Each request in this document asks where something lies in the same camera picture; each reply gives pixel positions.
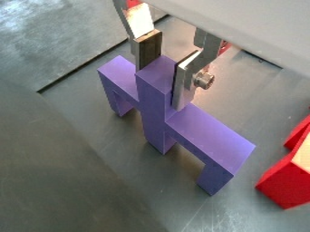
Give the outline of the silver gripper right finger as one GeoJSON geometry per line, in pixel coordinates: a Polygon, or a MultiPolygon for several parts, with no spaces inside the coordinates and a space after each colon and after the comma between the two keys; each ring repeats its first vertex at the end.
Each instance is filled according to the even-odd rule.
{"type": "Polygon", "coordinates": [[[214,84],[209,67],[220,54],[222,39],[198,28],[194,45],[200,50],[186,56],[174,68],[173,107],[177,111],[193,101],[198,88],[208,90],[214,84]]]}

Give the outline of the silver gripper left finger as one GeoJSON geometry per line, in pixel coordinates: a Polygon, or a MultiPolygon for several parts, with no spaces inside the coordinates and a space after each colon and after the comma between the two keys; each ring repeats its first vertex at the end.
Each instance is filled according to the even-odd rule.
{"type": "Polygon", "coordinates": [[[162,31],[154,26],[150,8],[141,0],[113,0],[131,43],[135,70],[162,56],[162,31]]]}

